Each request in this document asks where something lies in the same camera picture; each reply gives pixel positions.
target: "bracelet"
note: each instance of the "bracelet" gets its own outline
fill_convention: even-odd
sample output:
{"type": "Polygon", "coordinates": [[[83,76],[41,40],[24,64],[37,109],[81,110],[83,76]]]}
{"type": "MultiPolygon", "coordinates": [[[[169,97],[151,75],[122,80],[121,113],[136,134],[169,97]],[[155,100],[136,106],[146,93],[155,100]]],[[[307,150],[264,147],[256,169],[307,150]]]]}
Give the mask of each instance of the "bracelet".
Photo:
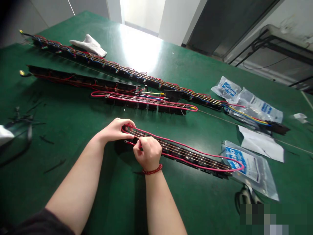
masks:
{"type": "Polygon", "coordinates": [[[157,173],[159,170],[161,170],[163,167],[163,165],[160,163],[159,164],[159,167],[153,171],[145,171],[144,169],[142,170],[142,172],[145,174],[145,175],[151,175],[151,174],[154,174],[154,173],[157,173]]]}

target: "green table surface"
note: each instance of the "green table surface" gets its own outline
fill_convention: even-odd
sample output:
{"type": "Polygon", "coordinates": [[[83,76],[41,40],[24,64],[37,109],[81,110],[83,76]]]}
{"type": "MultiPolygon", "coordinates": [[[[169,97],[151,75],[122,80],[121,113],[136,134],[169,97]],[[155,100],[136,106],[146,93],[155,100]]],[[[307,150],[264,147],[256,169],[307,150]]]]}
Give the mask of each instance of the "green table surface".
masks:
{"type": "MultiPolygon", "coordinates": [[[[244,70],[229,66],[191,50],[165,42],[133,28],[83,12],[40,35],[70,45],[69,40],[94,37],[108,52],[106,59],[165,81],[178,83],[198,93],[211,94],[210,88],[225,76],[241,87],[283,111],[283,124],[291,131],[286,136],[274,134],[285,150],[285,163],[267,159],[274,177],[280,202],[261,195],[266,203],[309,203],[312,199],[312,128],[301,125],[290,116],[304,113],[313,118],[312,108],[303,94],[293,88],[271,82],[244,70]]],[[[0,123],[8,122],[19,106],[21,114],[35,105],[34,94],[42,94],[36,108],[36,119],[46,125],[33,129],[30,149],[22,157],[0,169],[1,220],[18,224],[42,209],[89,139],[114,118],[130,118],[138,128],[170,138],[211,154],[221,152],[221,142],[240,144],[236,120],[209,108],[185,116],[137,111],[110,106],[89,98],[91,90],[22,78],[19,70],[26,64],[52,68],[103,79],[122,80],[65,60],[31,45],[14,44],[0,50],[0,123]],[[40,135],[54,142],[46,143],[40,135]],[[59,168],[44,171],[66,159],[59,168]]],[[[25,144],[18,137],[0,156],[4,160],[25,144]]],[[[234,234],[240,230],[234,195],[242,185],[222,180],[170,159],[161,158],[163,172],[189,234],[234,234]]],[[[90,218],[88,234],[145,234],[146,205],[144,177],[133,153],[117,155],[113,144],[105,147],[99,187],[90,218]]]]}

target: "white glove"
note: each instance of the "white glove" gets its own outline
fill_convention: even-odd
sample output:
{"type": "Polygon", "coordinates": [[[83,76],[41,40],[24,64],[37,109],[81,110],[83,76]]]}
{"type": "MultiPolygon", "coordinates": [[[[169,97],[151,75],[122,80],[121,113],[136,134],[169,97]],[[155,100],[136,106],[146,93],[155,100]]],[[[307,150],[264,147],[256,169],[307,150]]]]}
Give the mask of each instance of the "white glove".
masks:
{"type": "Polygon", "coordinates": [[[89,34],[86,34],[85,40],[83,42],[76,40],[70,40],[69,42],[75,46],[85,49],[87,52],[96,54],[101,57],[107,54],[107,52],[101,48],[100,44],[96,40],[94,40],[89,34]]]}

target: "plastic bag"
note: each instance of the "plastic bag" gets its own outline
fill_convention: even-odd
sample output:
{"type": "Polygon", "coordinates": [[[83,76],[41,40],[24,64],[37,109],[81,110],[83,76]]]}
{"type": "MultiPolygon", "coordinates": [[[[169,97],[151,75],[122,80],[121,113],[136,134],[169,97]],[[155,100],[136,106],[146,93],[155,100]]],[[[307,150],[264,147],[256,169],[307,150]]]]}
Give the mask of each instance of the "plastic bag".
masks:
{"type": "Polygon", "coordinates": [[[275,109],[268,103],[256,97],[246,88],[243,88],[240,94],[237,97],[238,105],[243,105],[243,107],[235,107],[236,110],[248,114],[249,116],[266,120],[266,121],[274,121],[278,123],[282,123],[283,121],[283,112],[275,109]]]}
{"type": "Polygon", "coordinates": [[[241,87],[222,76],[220,82],[212,87],[211,90],[214,91],[215,94],[226,99],[227,102],[236,103],[241,87]]]}
{"type": "MultiPolygon", "coordinates": [[[[223,142],[222,150],[223,156],[235,159],[245,166],[243,170],[233,172],[234,178],[265,196],[279,201],[275,182],[266,159],[228,140],[223,142]]],[[[228,162],[232,169],[240,168],[239,164],[234,161],[227,159],[224,161],[228,162]]]]}

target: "right hand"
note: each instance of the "right hand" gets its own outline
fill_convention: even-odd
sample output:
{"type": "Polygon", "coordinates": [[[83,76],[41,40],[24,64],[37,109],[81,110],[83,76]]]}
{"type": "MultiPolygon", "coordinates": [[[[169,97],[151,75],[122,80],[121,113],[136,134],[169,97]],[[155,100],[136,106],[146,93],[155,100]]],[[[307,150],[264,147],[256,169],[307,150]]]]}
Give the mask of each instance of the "right hand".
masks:
{"type": "Polygon", "coordinates": [[[162,147],[153,137],[140,137],[134,146],[134,154],[145,171],[153,171],[159,167],[162,147]]]}

